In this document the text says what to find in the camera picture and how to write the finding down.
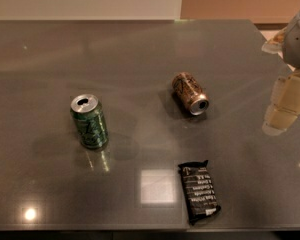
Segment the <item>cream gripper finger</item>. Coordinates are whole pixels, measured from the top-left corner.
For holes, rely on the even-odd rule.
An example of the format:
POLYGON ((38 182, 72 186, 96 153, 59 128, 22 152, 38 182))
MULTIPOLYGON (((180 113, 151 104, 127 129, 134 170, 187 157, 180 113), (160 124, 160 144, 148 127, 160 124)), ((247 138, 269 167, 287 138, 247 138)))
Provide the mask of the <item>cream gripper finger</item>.
POLYGON ((278 136, 300 115, 300 69, 275 81, 270 101, 262 130, 267 135, 278 136))
POLYGON ((279 54, 283 50, 284 39, 286 35, 287 28, 284 27, 278 31, 272 38, 267 40, 263 45, 261 50, 269 54, 279 54))

